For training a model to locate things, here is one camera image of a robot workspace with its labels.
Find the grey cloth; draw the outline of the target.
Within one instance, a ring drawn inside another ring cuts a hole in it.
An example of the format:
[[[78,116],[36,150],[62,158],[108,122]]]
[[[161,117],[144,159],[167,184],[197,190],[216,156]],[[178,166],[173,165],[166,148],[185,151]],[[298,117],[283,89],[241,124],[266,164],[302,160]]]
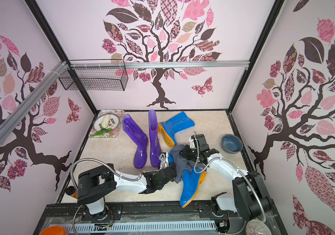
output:
[[[175,164],[176,177],[175,182],[178,184],[181,181],[181,177],[184,176],[183,170],[187,170],[190,174],[192,173],[192,167],[194,167],[195,162],[187,160],[180,155],[180,152],[184,149],[184,145],[176,145],[170,151],[170,155],[173,158]]]

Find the purple boot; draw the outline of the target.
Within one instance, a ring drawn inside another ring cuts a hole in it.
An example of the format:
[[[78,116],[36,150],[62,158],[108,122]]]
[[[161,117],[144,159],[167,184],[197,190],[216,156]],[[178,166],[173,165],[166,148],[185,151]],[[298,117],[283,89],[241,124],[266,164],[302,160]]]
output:
[[[134,155],[134,166],[141,169],[146,165],[148,154],[148,137],[129,114],[125,114],[122,120],[122,129],[128,137],[136,144],[137,150]]]
[[[150,163],[153,167],[159,167],[161,164],[160,154],[162,153],[158,138],[158,120],[154,110],[148,112],[148,130],[150,140]]]

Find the blue boot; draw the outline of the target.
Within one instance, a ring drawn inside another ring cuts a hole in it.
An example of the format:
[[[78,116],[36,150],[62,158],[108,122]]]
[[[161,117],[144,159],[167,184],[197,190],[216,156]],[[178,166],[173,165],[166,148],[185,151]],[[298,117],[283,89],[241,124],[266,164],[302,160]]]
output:
[[[165,122],[158,123],[158,132],[163,135],[165,144],[173,148],[177,145],[175,134],[194,126],[195,122],[185,112],[181,112]]]
[[[175,170],[175,164],[173,162],[173,158],[170,154],[168,154],[168,162]],[[195,198],[199,185],[204,181],[206,177],[206,172],[203,173],[196,173],[200,172],[204,169],[205,164],[197,163],[196,167],[192,167],[192,173],[190,174],[187,170],[183,170],[184,176],[181,177],[181,181],[183,182],[183,191],[180,197],[180,206],[185,208],[188,206],[193,199]]]

